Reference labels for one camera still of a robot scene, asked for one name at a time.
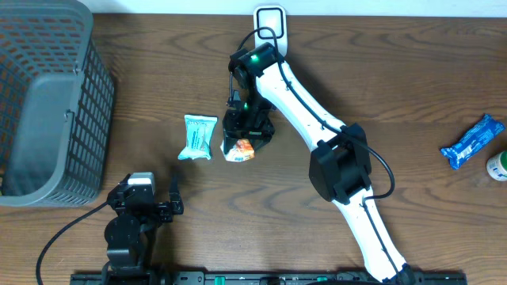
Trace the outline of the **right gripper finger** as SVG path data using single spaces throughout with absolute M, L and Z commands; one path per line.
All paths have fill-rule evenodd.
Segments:
M 269 132 L 250 132 L 249 141 L 254 151 L 258 151 L 263 146 L 268 144 L 273 137 Z
M 238 141 L 234 132 L 225 132 L 223 137 L 223 153 L 228 154 Z

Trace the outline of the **orange tissue pack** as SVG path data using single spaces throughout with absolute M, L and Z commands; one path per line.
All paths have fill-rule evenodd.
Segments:
M 245 162 L 255 157 L 254 149 L 248 139 L 239 139 L 227 154 L 225 154 L 224 142 L 222 142 L 220 149 L 227 162 Z

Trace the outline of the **teal wet wipes pack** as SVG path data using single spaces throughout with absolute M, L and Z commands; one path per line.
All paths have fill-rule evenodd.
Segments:
M 185 147 L 179 153 L 177 159 L 195 160 L 205 158 L 211 160 L 210 144 L 218 117 L 186 114 L 184 118 L 186 129 Z

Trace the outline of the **blue snack bar wrapper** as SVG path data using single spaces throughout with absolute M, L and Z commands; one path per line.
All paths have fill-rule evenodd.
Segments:
M 448 159 L 451 168 L 457 170 L 505 129 L 502 122 L 495 120 L 490 114 L 485 114 L 457 143 L 442 148 L 440 152 Z

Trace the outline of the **green lid jar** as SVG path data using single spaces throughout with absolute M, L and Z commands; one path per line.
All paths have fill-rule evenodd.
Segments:
M 486 170 L 496 181 L 507 181 L 506 151 L 490 158 L 486 163 Z

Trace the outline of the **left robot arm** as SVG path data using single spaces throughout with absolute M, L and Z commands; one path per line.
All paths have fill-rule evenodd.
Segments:
M 166 202 L 155 200 L 154 174 L 128 174 L 108 194 L 106 203 L 117 216 L 105 227 L 107 257 L 101 270 L 103 284 L 171 284 L 170 275 L 151 266 L 158 228 L 184 213 L 173 177 Z

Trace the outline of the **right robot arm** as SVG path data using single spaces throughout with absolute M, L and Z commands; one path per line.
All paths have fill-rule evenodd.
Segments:
M 334 204 L 348 223 L 363 255 L 367 273 L 381 283 L 414 284 L 416 278 L 396 249 L 381 219 L 370 174 L 371 157 L 364 129 L 346 125 L 329 114 L 299 83 L 277 47 L 262 44 L 231 55 L 230 81 L 248 91 L 241 100 L 231 90 L 223 118 L 223 152 L 240 140 L 254 150 L 271 141 L 269 112 L 278 109 L 297 130 L 311 156 L 309 179 L 317 193 Z

